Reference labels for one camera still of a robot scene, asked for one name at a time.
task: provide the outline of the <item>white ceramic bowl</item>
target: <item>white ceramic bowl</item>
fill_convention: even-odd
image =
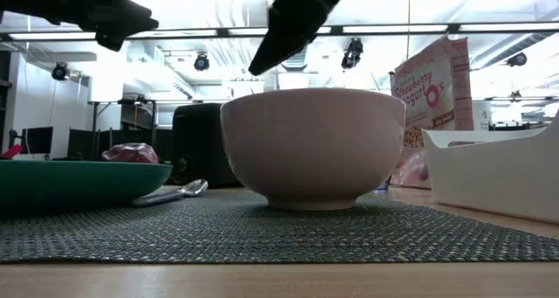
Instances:
[[[355,206],[394,170],[405,105],[385,94],[305,88],[224,104],[225,152],[235,176],[270,206],[300,211]]]

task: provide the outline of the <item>white plastic bin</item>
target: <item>white plastic bin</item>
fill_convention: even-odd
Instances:
[[[438,203],[559,224],[557,116],[547,128],[424,130],[423,138]]]

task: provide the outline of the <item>gray placemat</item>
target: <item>gray placemat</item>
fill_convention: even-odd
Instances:
[[[371,263],[559,261],[559,240],[362,197],[293,212],[250,192],[143,209],[0,219],[0,262]]]

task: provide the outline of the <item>wall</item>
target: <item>wall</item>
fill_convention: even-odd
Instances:
[[[15,129],[21,135],[23,128],[53,127],[51,158],[66,157],[70,127],[91,129],[93,107],[87,105],[88,87],[52,79],[51,73],[26,63],[24,55],[13,53],[10,63],[8,107],[4,135]],[[8,148],[8,137],[3,150]],[[21,155],[19,159],[32,159]]]

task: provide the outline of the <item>white ceiling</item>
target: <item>white ceiling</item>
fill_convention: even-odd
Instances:
[[[162,29],[266,26],[266,7],[269,2],[269,0],[133,1],[152,9],[154,18],[160,21]],[[558,7],[557,0],[342,0],[331,13],[326,25],[548,20],[546,14]],[[3,24],[0,25],[0,32],[71,30],[77,30],[77,27],[68,24],[52,26],[44,19],[13,13],[8,13]],[[470,36],[471,58],[494,49],[496,44],[508,36],[479,34]],[[306,72],[311,74],[289,75],[290,80],[292,83],[308,83],[310,87],[353,87],[378,89],[389,93],[387,73],[404,61],[408,54],[411,56],[419,52],[436,38],[437,36],[365,37],[362,39],[365,49],[362,62],[357,68],[345,73],[340,68],[340,62],[349,38],[317,38],[307,49]],[[132,41],[128,45],[135,49],[142,47],[147,52],[153,51],[155,46],[159,47],[169,55],[166,64],[176,72],[178,78],[194,87],[202,97],[226,98],[230,95],[228,87],[232,86],[231,80],[251,78],[244,73],[244,70],[248,68],[259,43],[259,38],[232,38]],[[546,49],[535,51],[539,53],[528,54],[528,49],[525,51],[530,64],[523,68],[515,68],[512,71],[513,69],[504,69],[503,66],[493,66],[484,71],[474,72],[472,74],[474,96],[507,96],[512,88],[527,90],[523,95],[558,93],[559,85],[555,82],[549,87],[534,88],[539,85],[534,83],[540,83],[542,77],[521,75],[542,73],[543,68],[557,69],[559,59],[549,59],[549,56],[554,54],[551,51],[559,52],[558,38],[553,37],[543,43],[551,45],[546,45]],[[19,49],[26,46],[25,43],[19,45]],[[98,50],[102,49],[94,42],[31,44],[31,52],[34,52],[33,55],[38,59],[43,55],[50,56],[56,52],[97,52]],[[198,52],[208,53],[210,70],[204,72],[194,70],[193,63]],[[71,67],[91,74],[94,73],[90,71],[94,69],[94,63],[77,62],[72,63]],[[130,72],[135,78],[127,83],[125,87],[127,92],[152,94],[161,99],[183,98],[180,94],[172,94],[170,87],[156,87],[161,83],[154,84],[153,81],[144,79],[142,76],[146,75],[139,72],[136,67],[134,63],[130,64]],[[279,86],[282,80],[275,76],[279,71],[283,70],[274,69],[260,77],[265,82],[266,89]],[[547,73],[555,76],[551,71],[546,71]],[[282,77],[283,82],[286,82],[286,76],[282,75]]]

